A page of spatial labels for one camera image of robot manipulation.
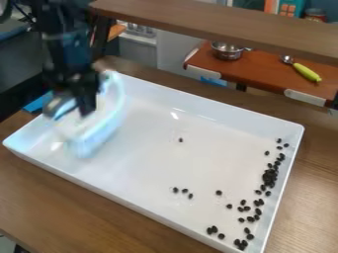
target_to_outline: black bean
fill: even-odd
[[[247,247],[247,246],[248,246],[248,242],[247,242],[246,240],[242,240],[242,245],[243,245],[244,247]]]
[[[211,230],[212,230],[212,233],[217,233],[218,232],[218,228],[215,225],[213,225],[211,227]]]
[[[248,240],[252,240],[253,238],[255,238],[255,236],[253,235],[253,234],[248,234],[247,236],[246,236],[246,238],[248,239]]]
[[[246,220],[248,220],[249,222],[253,222],[253,221],[255,221],[255,218],[252,217],[252,216],[247,216]]]
[[[211,229],[211,227],[208,227],[208,228],[207,228],[207,234],[208,234],[208,235],[212,235],[212,229]]]
[[[247,234],[251,233],[251,231],[250,231],[250,229],[248,227],[244,228],[244,232],[247,233]]]
[[[219,235],[218,235],[218,239],[219,240],[222,240],[222,239],[224,239],[225,238],[225,235],[223,234],[223,233],[220,233]]]
[[[255,209],[255,212],[257,213],[257,215],[262,215],[262,211],[260,209]]]

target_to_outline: stainless steel pot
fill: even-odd
[[[225,42],[213,42],[211,44],[213,55],[222,60],[235,60],[242,56],[244,47],[225,43]]]

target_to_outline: spoon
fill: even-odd
[[[318,83],[322,80],[317,73],[313,72],[308,67],[305,67],[304,65],[301,65],[299,63],[295,63],[294,59],[289,55],[281,55],[281,61],[285,64],[292,65],[296,69],[296,71],[298,71],[303,77],[312,82]]]

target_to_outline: wooden surface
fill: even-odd
[[[113,25],[111,27],[111,30],[109,31],[108,42],[115,39],[117,36],[123,33],[126,29],[127,29],[126,26],[121,25],[121,24]]]
[[[313,61],[295,59],[312,69],[323,79],[319,85],[302,77],[290,65],[283,64],[280,56],[264,51],[244,51],[242,58],[224,61],[212,55],[210,42],[205,42],[200,50],[185,62],[187,65],[200,67],[221,74],[221,78],[239,82],[274,93],[284,94],[286,89],[300,91],[327,100],[332,104],[338,91],[338,67],[324,65]]]
[[[268,253],[338,252],[338,120],[278,99],[213,87],[118,58],[99,62],[141,79],[303,124],[296,164]],[[32,119],[18,113],[0,137]],[[185,235],[25,162],[0,147],[0,228],[36,252],[216,252]]]
[[[97,0],[91,6],[119,20],[338,65],[334,25],[196,0]]]

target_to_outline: white plastic tray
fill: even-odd
[[[43,117],[9,136],[3,144],[21,158],[141,212],[224,252],[244,239],[244,227],[255,235],[245,252],[263,252],[286,186],[303,126],[242,110],[115,73],[125,83],[127,117],[121,128],[93,158],[78,159]],[[281,152],[276,139],[290,144],[283,152],[279,180],[272,196],[258,197],[267,163]],[[173,194],[187,188],[194,198]],[[217,197],[216,190],[223,196]],[[262,198],[263,215],[254,223],[238,222],[251,215],[237,210],[242,199]],[[225,205],[233,204],[228,210]],[[216,225],[224,240],[206,233]]]

